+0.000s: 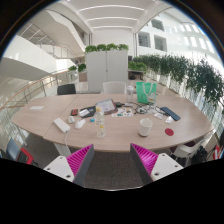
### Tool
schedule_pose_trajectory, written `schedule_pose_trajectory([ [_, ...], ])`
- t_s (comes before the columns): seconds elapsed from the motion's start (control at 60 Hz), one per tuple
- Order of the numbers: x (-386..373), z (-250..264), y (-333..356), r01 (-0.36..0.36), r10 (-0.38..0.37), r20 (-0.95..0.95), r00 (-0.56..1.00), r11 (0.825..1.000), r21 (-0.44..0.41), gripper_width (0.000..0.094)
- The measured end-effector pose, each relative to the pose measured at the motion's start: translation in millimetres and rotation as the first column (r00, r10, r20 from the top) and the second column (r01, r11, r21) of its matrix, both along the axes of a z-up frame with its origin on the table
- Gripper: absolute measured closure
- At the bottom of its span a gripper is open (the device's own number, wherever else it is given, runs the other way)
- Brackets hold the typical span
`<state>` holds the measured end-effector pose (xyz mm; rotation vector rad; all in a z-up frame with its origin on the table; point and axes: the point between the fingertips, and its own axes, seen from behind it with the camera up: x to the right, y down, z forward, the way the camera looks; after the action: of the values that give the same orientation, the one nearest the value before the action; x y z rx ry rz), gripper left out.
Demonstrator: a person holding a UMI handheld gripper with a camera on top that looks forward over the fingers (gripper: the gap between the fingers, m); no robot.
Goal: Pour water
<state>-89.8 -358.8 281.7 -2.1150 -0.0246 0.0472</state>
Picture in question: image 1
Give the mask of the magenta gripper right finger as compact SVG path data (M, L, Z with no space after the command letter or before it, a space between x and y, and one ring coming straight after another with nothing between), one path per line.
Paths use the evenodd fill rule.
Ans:
M134 143L130 144L130 154L136 164L143 185L182 169L182 166L166 153L156 154Z

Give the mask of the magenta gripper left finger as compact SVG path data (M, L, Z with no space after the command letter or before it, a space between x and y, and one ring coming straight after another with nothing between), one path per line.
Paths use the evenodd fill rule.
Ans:
M83 187L93 156L94 145L90 144L67 157L58 156L44 170Z

